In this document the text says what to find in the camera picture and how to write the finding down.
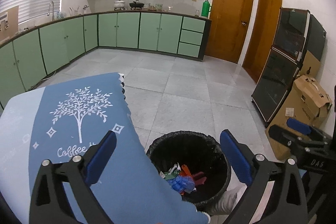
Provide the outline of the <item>blue plastic bag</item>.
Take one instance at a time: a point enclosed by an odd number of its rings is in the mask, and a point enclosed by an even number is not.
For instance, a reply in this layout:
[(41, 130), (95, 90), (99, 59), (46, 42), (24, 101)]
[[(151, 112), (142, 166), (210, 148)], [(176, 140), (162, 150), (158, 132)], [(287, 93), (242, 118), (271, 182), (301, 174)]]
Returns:
[(194, 179), (190, 176), (177, 176), (167, 180), (172, 189), (179, 194), (191, 193), (195, 189)]

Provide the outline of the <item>chrome sink faucet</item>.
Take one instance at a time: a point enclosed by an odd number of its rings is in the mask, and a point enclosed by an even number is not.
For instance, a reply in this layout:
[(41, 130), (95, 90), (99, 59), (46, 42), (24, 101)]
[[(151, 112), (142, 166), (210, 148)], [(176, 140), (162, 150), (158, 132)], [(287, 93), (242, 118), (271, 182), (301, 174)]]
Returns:
[(47, 12), (47, 16), (51, 17), (51, 21), (55, 20), (55, 4), (54, 1), (50, 1), (49, 3), (49, 10)]

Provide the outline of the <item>green lower kitchen cabinets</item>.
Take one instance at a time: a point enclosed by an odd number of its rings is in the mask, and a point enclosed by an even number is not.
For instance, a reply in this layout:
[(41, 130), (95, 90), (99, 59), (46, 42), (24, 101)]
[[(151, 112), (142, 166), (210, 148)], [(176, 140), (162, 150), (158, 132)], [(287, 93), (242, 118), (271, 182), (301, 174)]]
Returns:
[(1, 42), (1, 108), (96, 48), (155, 52), (201, 61), (211, 20), (169, 12), (111, 11), (72, 16)]

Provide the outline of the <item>cardboard boxes on floor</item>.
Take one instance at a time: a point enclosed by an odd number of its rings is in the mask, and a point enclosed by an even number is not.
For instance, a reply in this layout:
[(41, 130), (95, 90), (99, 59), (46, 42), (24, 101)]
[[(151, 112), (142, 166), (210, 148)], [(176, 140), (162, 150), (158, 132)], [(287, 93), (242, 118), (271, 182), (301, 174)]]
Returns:
[(322, 125), (333, 103), (324, 88), (314, 78), (320, 66), (321, 62), (310, 51), (307, 51), (291, 91), (271, 121), (271, 126), (275, 124), (297, 136), (303, 136), (286, 125), (289, 118), (317, 128)]

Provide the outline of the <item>green thermos bottle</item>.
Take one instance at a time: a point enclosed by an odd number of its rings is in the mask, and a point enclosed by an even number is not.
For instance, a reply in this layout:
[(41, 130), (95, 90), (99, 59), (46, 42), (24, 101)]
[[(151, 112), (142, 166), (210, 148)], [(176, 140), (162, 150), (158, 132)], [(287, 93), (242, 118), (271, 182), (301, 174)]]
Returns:
[(202, 4), (201, 16), (208, 18), (211, 11), (211, 4), (209, 0), (205, 0)]

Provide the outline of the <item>white cooking pot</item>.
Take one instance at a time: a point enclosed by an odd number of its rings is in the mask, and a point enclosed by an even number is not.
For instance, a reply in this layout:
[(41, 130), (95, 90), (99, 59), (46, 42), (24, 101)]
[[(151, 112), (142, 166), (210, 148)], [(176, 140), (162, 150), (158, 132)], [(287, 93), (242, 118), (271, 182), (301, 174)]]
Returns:
[(114, 2), (114, 11), (124, 11), (125, 10), (125, 2), (122, 0), (117, 0)]

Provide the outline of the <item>blue tree-print tablecloth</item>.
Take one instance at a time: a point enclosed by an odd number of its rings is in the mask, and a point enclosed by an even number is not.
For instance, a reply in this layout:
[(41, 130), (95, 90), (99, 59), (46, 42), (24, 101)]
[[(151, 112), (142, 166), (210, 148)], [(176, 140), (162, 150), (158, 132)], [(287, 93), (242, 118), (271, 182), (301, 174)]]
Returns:
[(1, 115), (1, 223), (209, 223), (160, 178), (106, 73), (13, 96)]

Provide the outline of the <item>green white wrapper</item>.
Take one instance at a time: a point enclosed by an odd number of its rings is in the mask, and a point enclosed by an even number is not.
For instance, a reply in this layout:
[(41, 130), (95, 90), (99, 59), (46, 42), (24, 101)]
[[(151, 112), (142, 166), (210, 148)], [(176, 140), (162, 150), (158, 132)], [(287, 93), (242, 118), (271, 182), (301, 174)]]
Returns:
[(160, 171), (159, 175), (161, 176), (161, 178), (165, 180), (172, 180), (172, 179), (175, 179), (177, 176), (179, 176), (180, 172), (181, 172), (181, 167), (177, 163), (165, 173)]

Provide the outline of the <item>black wok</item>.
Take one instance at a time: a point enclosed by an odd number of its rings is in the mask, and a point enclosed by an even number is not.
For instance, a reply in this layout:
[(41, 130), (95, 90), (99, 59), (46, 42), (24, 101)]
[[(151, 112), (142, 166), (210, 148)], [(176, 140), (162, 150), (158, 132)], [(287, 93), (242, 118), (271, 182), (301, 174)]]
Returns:
[(133, 1), (129, 4), (131, 10), (142, 10), (144, 5), (145, 4), (140, 2), (139, 0)]

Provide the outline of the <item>black glass cabinet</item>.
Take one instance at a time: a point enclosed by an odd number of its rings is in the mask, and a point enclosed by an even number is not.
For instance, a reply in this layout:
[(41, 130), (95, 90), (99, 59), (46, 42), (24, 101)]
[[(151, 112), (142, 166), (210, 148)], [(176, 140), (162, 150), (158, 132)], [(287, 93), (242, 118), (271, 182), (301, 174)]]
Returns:
[(273, 43), (252, 93), (268, 126), (300, 75), (315, 77), (321, 66), (326, 30), (309, 10), (281, 8)]

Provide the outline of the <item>black trash bin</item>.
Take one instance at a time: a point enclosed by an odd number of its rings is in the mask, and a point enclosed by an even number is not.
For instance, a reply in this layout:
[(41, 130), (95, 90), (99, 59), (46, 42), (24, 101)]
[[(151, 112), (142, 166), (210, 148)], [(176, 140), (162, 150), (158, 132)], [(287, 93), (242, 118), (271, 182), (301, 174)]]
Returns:
[(178, 163), (187, 165), (191, 173), (205, 174), (205, 184), (182, 197), (198, 210), (215, 205), (230, 183), (231, 166), (220, 144), (210, 135), (193, 131), (170, 132), (155, 139), (146, 154), (158, 172), (167, 172)]

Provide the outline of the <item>brown cardboard box on counter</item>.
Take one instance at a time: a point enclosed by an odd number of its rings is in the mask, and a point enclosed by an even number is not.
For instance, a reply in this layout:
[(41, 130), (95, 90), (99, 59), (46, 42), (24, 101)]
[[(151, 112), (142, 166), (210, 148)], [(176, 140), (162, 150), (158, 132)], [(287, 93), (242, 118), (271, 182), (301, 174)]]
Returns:
[(1, 12), (1, 43), (11, 39), (18, 32), (18, 11), (19, 6), (15, 6), (4, 12)]

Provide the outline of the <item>brown wooden door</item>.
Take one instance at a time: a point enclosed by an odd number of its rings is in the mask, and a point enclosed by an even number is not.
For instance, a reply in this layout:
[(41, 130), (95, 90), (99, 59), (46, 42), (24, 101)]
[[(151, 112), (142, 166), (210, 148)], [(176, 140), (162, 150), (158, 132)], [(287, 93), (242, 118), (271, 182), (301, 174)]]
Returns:
[(249, 76), (258, 82), (276, 33), (282, 0), (259, 0), (251, 39), (243, 62)]
[(206, 55), (232, 63), (239, 61), (252, 7), (253, 0), (213, 0)]

